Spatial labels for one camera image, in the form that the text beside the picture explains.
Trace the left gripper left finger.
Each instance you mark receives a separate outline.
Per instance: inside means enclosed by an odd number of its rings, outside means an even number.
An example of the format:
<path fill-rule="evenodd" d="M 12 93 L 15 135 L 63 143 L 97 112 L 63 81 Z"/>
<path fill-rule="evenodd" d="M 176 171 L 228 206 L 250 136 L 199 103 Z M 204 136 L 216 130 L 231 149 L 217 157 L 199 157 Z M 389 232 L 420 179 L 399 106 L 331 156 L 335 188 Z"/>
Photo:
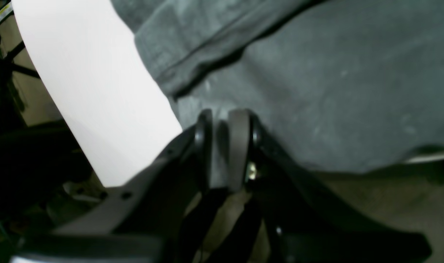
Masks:
<path fill-rule="evenodd" d="M 212 112 L 87 214 L 20 243 L 12 263 L 192 262 L 215 219 Z"/>

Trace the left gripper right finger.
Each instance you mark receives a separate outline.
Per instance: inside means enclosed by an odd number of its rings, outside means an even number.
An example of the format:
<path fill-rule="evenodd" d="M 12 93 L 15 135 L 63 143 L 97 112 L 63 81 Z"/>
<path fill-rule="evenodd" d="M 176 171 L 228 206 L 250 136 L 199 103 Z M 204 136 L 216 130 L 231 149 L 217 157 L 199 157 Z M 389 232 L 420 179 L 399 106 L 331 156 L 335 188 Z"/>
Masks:
<path fill-rule="evenodd" d="M 258 177 L 247 183 L 267 230 L 269 263 L 423 263 L 425 235 L 397 230 L 352 208 L 300 167 L 247 110 L 249 157 Z"/>

